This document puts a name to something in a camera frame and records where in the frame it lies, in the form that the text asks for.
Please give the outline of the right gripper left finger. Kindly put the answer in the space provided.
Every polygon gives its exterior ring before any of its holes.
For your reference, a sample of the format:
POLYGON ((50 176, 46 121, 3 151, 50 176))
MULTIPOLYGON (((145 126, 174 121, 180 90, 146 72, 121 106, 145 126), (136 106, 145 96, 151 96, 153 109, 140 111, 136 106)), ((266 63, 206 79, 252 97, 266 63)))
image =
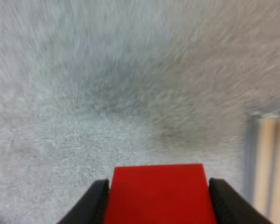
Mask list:
POLYGON ((96 180, 59 224, 102 224, 109 197, 109 180, 96 180))

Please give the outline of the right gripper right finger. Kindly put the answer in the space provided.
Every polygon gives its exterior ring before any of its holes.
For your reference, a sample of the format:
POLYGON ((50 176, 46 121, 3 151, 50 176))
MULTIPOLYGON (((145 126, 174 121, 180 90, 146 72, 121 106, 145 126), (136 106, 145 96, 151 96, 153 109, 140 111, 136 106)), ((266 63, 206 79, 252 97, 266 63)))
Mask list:
POLYGON ((270 224, 224 179, 209 179, 212 206, 219 224, 270 224))

